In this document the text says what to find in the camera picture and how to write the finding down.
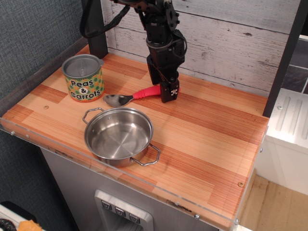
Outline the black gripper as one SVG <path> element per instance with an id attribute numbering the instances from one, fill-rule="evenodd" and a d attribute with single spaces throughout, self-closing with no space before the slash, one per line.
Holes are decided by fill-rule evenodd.
<path id="1" fill-rule="evenodd" d="M 150 52 L 147 64 L 152 84 L 160 84 L 163 103 L 176 100 L 180 91 L 178 67 L 185 62 L 186 38 L 179 30 L 175 30 L 166 43 L 146 43 Z"/>

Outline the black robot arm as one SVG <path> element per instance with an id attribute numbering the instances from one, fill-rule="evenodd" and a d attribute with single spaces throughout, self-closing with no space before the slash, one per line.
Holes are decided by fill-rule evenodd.
<path id="1" fill-rule="evenodd" d="M 163 103 L 176 100 L 180 90 L 178 67 L 185 62 L 187 41 L 176 29 L 179 14 L 171 0 L 115 0 L 139 15 L 149 49 L 148 69 L 152 84 L 159 85 Z"/>

